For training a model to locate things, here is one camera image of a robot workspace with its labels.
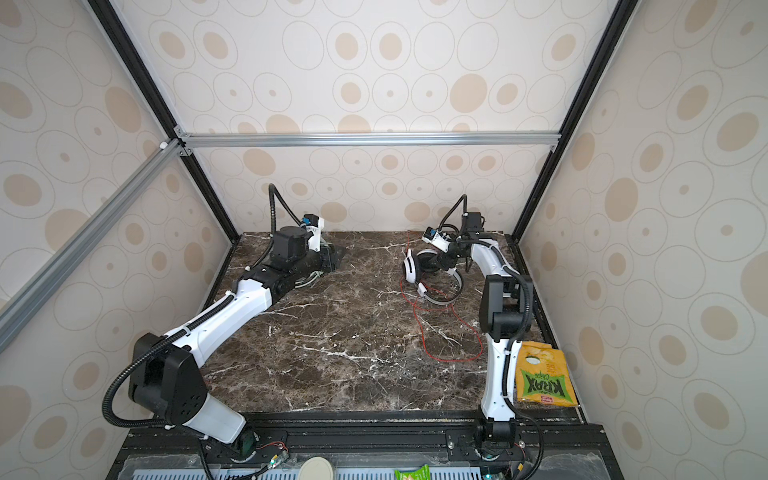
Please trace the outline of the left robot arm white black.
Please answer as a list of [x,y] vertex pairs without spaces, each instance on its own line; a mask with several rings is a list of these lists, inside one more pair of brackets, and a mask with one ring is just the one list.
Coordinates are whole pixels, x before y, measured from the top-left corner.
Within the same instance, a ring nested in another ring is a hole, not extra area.
[[210,393],[200,369],[246,323],[291,291],[336,271],[344,255],[343,248],[323,239],[321,217],[293,215],[292,225],[279,227],[277,210],[287,204],[275,185],[269,185],[268,199],[269,243],[258,261],[191,320],[136,342],[132,362],[105,392],[106,422],[125,429],[184,427],[225,445],[239,459],[255,451],[255,431]]

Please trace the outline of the mint green headphones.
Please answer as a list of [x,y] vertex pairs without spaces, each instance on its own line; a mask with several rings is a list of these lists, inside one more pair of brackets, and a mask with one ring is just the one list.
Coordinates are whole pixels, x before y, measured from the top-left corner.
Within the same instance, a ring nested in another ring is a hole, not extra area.
[[319,280],[324,275],[323,271],[314,271],[311,274],[309,274],[307,277],[299,279],[295,282],[294,287],[296,289],[301,289],[305,287],[312,286],[317,280]]

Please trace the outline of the white black headphones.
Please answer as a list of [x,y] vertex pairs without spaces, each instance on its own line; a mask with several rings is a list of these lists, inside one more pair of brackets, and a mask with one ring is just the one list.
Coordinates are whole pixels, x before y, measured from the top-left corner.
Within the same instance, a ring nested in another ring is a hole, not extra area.
[[[439,257],[440,252],[438,250],[427,248],[416,252],[409,248],[402,263],[402,270],[405,281],[416,286],[420,297],[433,305],[447,307],[452,305],[462,294],[464,279],[455,267],[443,267],[439,262]],[[450,276],[455,284],[454,293],[451,295],[440,293],[426,283],[427,279],[433,280],[438,274]]]

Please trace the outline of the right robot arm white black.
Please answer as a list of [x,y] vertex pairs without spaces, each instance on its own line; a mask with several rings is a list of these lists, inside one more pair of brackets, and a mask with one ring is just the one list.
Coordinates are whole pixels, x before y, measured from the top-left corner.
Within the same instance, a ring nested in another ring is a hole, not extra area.
[[498,243],[484,233],[483,215],[468,209],[465,194],[443,216],[436,228],[425,230],[423,240],[436,249],[432,265],[451,274],[458,262],[479,267],[484,287],[478,323],[488,347],[486,383],[476,422],[474,442],[513,444],[523,417],[514,406],[515,368],[523,337],[533,315],[533,288],[504,257]]

